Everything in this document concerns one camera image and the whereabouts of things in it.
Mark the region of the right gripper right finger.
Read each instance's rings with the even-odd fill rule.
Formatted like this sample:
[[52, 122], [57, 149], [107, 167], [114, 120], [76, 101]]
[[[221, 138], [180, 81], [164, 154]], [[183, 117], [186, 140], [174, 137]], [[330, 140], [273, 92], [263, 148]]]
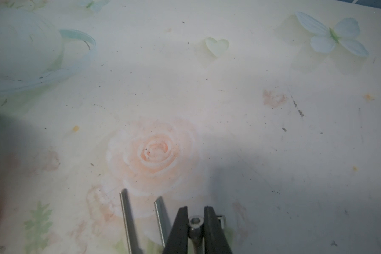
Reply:
[[232, 254], [213, 207], [204, 208], [204, 249], [206, 254]]

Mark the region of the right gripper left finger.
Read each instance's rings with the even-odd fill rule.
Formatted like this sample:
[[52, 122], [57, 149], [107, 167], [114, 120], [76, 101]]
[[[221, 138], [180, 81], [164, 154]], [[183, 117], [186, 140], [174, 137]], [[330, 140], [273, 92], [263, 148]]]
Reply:
[[187, 254], [188, 251], [188, 208], [178, 209], [174, 224], [167, 239], [163, 254]]

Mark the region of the metal socket screw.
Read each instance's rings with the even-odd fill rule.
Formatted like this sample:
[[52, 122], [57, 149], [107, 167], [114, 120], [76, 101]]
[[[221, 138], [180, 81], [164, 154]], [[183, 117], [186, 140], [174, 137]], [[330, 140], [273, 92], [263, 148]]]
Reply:
[[195, 254], [203, 254], [204, 218], [196, 215], [188, 219], [188, 237], [191, 239]]

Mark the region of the floral table mat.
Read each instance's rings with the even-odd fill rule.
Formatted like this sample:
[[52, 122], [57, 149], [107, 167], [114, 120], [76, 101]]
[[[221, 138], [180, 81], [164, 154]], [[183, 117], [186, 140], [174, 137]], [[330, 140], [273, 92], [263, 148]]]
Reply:
[[0, 1], [0, 254], [142, 254], [214, 207], [235, 254], [381, 254], [381, 8]]

